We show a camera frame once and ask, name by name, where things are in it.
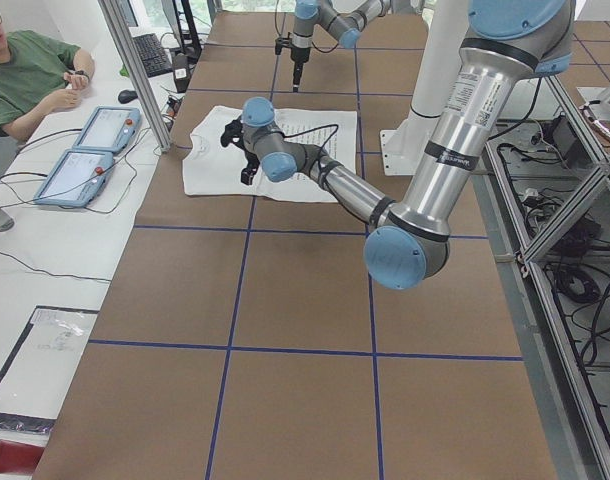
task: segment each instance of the black mouse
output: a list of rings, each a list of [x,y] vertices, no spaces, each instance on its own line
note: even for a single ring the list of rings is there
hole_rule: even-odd
[[[118,94],[118,101],[120,103],[129,103],[136,98],[138,98],[138,94],[135,90],[122,90]]]

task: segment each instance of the green t-shirt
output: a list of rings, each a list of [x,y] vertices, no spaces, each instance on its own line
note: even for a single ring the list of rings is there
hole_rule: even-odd
[[[63,73],[74,68],[74,55],[80,48],[29,30],[10,33],[7,42],[12,57],[0,64],[0,125],[64,88]]]

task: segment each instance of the red object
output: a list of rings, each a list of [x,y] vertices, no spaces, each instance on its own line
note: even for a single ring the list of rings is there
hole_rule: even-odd
[[[43,450],[36,445],[0,439],[0,473],[32,475]]]

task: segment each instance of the white desk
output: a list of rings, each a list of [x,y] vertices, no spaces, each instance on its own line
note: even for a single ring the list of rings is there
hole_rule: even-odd
[[[49,115],[30,141],[64,129],[83,127],[96,106],[119,105],[118,93],[133,89],[129,78],[119,75],[122,62],[111,38],[103,39],[92,55],[96,60],[96,73],[81,104],[73,110]],[[175,91],[172,76],[167,74],[150,80],[157,103],[162,108],[167,100],[167,90]],[[140,108],[140,103],[136,100],[128,106]],[[152,133],[141,133],[147,127],[147,119],[143,116],[143,125],[135,138],[144,136],[127,158],[138,175],[110,214],[15,205],[19,203],[18,198],[7,186],[0,185],[0,205],[13,205],[5,210],[16,222],[11,230],[0,233],[0,250],[52,273],[111,279],[160,154]],[[49,173],[61,153],[72,146],[76,135],[74,132],[56,135],[29,146],[17,156],[8,173]],[[103,192],[89,205],[90,208],[108,211],[119,202],[134,172],[124,161],[113,170]],[[30,200],[42,178],[12,176],[5,181],[22,199]],[[33,273],[0,255],[0,369],[37,305],[98,310],[108,287],[107,282],[53,278]],[[36,388],[41,388],[40,378],[28,378],[27,381],[35,382]],[[35,444],[47,441],[40,436],[4,432],[0,432],[0,437]]]

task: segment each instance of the brown table surface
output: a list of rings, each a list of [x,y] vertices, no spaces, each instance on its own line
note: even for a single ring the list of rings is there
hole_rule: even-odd
[[[34,479],[556,478],[471,185],[449,263],[405,292],[370,281],[338,205],[183,193],[189,133],[261,95],[357,111],[357,170],[403,195],[379,131],[407,116],[420,18],[313,51],[298,94],[275,36],[272,14],[218,15]]]

